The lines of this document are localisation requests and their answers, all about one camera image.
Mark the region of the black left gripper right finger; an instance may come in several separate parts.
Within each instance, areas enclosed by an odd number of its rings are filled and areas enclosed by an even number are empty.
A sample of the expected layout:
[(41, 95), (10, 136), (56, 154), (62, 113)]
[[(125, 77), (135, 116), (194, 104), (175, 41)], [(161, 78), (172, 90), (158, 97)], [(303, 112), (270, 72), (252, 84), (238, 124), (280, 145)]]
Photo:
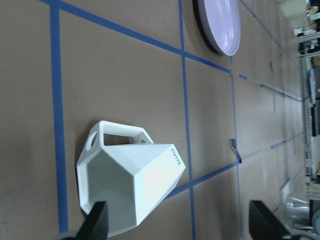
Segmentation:
[(249, 233), (253, 240), (292, 240), (285, 226), (261, 200), (249, 203)]

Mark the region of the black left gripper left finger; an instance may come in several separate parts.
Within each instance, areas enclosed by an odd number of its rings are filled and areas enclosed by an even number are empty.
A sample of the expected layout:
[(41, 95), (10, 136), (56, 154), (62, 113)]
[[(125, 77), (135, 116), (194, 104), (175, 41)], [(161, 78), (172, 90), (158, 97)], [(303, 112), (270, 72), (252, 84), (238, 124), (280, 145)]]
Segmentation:
[(76, 240), (106, 240), (109, 232), (108, 204), (106, 201), (94, 203), (91, 211), (77, 232)]

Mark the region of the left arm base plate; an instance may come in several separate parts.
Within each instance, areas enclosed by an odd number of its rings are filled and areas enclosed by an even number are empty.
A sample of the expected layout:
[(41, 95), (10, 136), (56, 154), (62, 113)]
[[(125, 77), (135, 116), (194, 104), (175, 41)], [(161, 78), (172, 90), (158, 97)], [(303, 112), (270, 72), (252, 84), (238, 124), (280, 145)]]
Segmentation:
[(287, 178), (280, 187), (280, 212), (282, 223), (288, 228), (305, 227), (310, 224), (310, 200), (293, 192), (293, 181)]

